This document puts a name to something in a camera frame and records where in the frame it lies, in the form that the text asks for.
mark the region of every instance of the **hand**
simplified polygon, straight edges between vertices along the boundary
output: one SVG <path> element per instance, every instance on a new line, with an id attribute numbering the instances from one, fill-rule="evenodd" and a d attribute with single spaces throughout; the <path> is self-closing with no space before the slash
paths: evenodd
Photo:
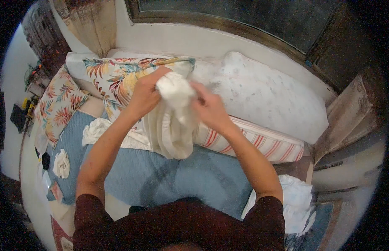
<path id="1" fill-rule="evenodd" d="M 211 93 L 201 83 L 191 82 L 191 85 L 197 91 L 197 98 L 192 100 L 192 109 L 203 123 L 220 134 L 225 128 L 234 125 L 219 95 Z"/>
<path id="2" fill-rule="evenodd" d="M 137 80 L 126 109 L 130 111 L 130 115 L 134 114 L 135 118 L 139 120 L 156 107 L 161 100 L 161 95 L 156 90 L 156 83 L 162 76 L 171 71 L 162 65 L 154 72 Z"/>

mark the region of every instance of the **beige curtain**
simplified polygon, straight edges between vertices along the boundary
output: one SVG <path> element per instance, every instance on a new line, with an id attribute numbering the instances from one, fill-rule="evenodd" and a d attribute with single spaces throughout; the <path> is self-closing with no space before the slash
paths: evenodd
<path id="1" fill-rule="evenodd" d="M 383 126 L 385 95 L 379 68 L 359 73 L 327 108 L 328 128 L 314 145 L 314 164 Z"/>
<path id="2" fill-rule="evenodd" d="M 100 58 L 115 47 L 114 0 L 53 0 L 68 29 Z"/>

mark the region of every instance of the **blue bedspread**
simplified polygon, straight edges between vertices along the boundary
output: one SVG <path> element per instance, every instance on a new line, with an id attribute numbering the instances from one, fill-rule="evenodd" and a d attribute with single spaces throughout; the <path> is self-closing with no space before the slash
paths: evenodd
<path id="1" fill-rule="evenodd" d="M 57 181 L 65 204 L 75 203 L 76 179 L 80 165 L 93 147 L 82 147 L 82 132 L 93 118 L 76 112 L 54 149 L 48 174 Z M 60 149 L 68 153 L 71 169 L 67 179 L 52 171 Z M 105 182 L 105 191 L 132 206 L 154 207 L 180 198 L 195 196 L 205 204 L 232 217 L 240 218 L 252 188 L 236 158 L 200 146 L 187 159 L 165 157 L 137 149 L 120 148 Z M 51 192 L 49 200 L 55 200 Z"/>

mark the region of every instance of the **floral pillow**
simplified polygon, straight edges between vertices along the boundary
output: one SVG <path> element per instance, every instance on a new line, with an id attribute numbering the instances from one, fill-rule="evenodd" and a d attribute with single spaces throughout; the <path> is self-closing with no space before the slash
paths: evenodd
<path id="1" fill-rule="evenodd" d="M 72 80 L 66 65 L 53 77 L 34 111 L 53 147 L 77 108 L 86 102 L 88 95 Z"/>
<path id="2" fill-rule="evenodd" d="M 104 58 L 83 59 L 86 72 L 103 97 L 109 120 L 114 122 L 132 97 L 137 79 L 156 70 L 160 65 L 187 77 L 196 60 L 178 58 Z"/>

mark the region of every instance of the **wall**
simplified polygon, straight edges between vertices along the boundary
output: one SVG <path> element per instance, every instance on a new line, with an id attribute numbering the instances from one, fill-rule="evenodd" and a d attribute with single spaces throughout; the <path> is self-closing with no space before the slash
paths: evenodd
<path id="1" fill-rule="evenodd" d="M 22 134 L 10 121 L 13 105 L 22 105 L 24 98 L 31 96 L 24 91 L 24 74 L 28 64 L 36 65 L 37 56 L 30 48 L 23 34 L 21 25 L 18 26 L 5 56 L 1 71 L 0 86 L 4 92 L 6 111 L 6 131 L 4 150 L 0 154 L 2 172 L 13 179 L 19 180 L 19 153 Z"/>
<path id="2" fill-rule="evenodd" d="M 237 51 L 248 58 L 288 74 L 311 87 L 330 103 L 335 95 L 330 87 L 285 54 L 251 40 L 222 31 L 186 24 L 135 24 L 129 19 L 124 0 L 115 0 L 117 17 L 116 48 L 133 52 L 173 53 L 196 58 L 222 58 L 229 51 Z M 68 30 L 52 6 L 54 17 L 72 51 L 90 50 Z"/>

